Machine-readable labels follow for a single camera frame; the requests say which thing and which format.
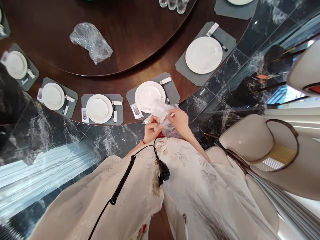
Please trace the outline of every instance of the black earpiece cord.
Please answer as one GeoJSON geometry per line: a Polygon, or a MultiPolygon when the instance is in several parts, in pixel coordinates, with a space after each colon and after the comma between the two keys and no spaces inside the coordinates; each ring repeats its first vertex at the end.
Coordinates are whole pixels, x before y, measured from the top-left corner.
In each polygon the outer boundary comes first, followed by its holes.
{"type": "MultiPolygon", "coordinates": [[[[162,161],[159,159],[159,157],[158,157],[158,155],[157,155],[157,150],[156,150],[156,148],[155,148],[155,142],[156,142],[156,139],[155,139],[154,142],[153,142],[153,146],[152,146],[152,145],[148,145],[148,146],[142,148],[139,152],[141,152],[143,149],[145,149],[145,148],[147,148],[147,147],[153,147],[153,150],[154,150],[154,153],[156,154],[157,160],[162,163],[162,161]]],[[[116,201],[117,201],[117,198],[118,198],[118,196],[119,196],[119,194],[120,194],[120,192],[121,192],[121,189],[123,188],[123,185],[124,185],[124,183],[126,182],[128,176],[129,176],[129,173],[130,173],[130,171],[131,171],[131,169],[132,169],[132,166],[133,166],[133,164],[134,164],[134,160],[136,159],[136,155],[137,155],[139,152],[137,152],[136,154],[134,154],[134,155],[131,156],[131,160],[130,160],[129,166],[128,166],[125,174],[123,175],[121,181],[119,182],[119,185],[118,185],[116,191],[114,192],[112,198],[110,198],[110,200],[107,202],[107,204],[104,206],[102,212],[100,213],[100,215],[99,215],[99,217],[98,217],[98,219],[97,219],[97,221],[96,221],[96,224],[94,225],[94,227],[93,227],[93,229],[92,229],[92,231],[91,231],[91,234],[90,234],[88,240],[91,240],[91,237],[92,237],[92,235],[93,235],[93,232],[94,232],[94,230],[96,229],[96,227],[97,227],[97,225],[98,225],[98,222],[99,222],[99,220],[100,220],[100,218],[101,218],[104,210],[107,208],[108,204],[109,204],[109,203],[111,203],[112,205],[115,205],[115,204],[116,204],[116,201]]]]}

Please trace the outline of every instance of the white plate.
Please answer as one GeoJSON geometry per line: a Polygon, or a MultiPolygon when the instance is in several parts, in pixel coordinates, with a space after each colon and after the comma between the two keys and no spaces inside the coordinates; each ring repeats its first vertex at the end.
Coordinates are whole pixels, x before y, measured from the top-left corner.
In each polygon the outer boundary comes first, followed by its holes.
{"type": "Polygon", "coordinates": [[[24,55],[18,51],[12,51],[8,54],[5,66],[9,75],[15,79],[22,79],[27,74],[27,60],[24,55]]]}
{"type": "Polygon", "coordinates": [[[138,108],[145,113],[152,113],[154,109],[153,102],[156,99],[165,102],[166,93],[159,83],[153,81],[142,83],[134,95],[138,108]]]}
{"type": "Polygon", "coordinates": [[[112,116],[112,103],[104,95],[96,94],[89,98],[87,102],[87,115],[95,123],[106,123],[112,116]]]}
{"type": "Polygon", "coordinates": [[[253,0],[228,0],[228,2],[234,4],[234,5],[246,5],[248,3],[251,3],[253,0]]]}
{"type": "Polygon", "coordinates": [[[186,52],[186,63],[191,71],[206,74],[215,70],[222,60],[222,47],[212,37],[194,40],[186,52]]]}
{"type": "Polygon", "coordinates": [[[42,90],[42,99],[44,105],[53,111],[62,108],[65,96],[62,88],[56,83],[47,83],[42,90]]]}

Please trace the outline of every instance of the woman's right hand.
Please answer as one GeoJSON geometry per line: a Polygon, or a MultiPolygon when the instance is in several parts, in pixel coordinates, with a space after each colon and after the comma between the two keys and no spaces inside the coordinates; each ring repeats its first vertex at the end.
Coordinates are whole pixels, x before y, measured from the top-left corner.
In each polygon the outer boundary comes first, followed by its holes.
{"type": "Polygon", "coordinates": [[[168,115],[168,120],[183,138],[188,139],[189,137],[193,136],[191,129],[189,128],[189,117],[181,109],[171,109],[168,115]]]}

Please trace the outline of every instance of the woman's left hand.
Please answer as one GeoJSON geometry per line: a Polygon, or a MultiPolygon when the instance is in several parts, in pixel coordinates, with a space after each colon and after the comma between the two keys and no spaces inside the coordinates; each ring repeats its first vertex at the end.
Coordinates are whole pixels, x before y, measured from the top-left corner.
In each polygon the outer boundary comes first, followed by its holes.
{"type": "Polygon", "coordinates": [[[158,127],[160,120],[156,116],[151,116],[148,123],[144,126],[144,139],[143,141],[148,144],[155,140],[159,133],[163,130],[163,126],[158,127]]]}

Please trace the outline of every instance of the hand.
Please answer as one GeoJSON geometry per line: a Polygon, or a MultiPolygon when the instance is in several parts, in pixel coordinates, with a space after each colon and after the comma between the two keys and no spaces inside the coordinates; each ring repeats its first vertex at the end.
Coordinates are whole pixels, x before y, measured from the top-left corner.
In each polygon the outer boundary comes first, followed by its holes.
{"type": "Polygon", "coordinates": [[[171,109],[167,117],[183,138],[188,139],[193,136],[189,128],[189,117],[184,111],[179,108],[171,109]]]}
{"type": "Polygon", "coordinates": [[[151,116],[149,122],[144,126],[144,139],[143,141],[148,144],[155,140],[159,133],[163,130],[163,126],[158,127],[160,120],[156,116],[151,116]]]}

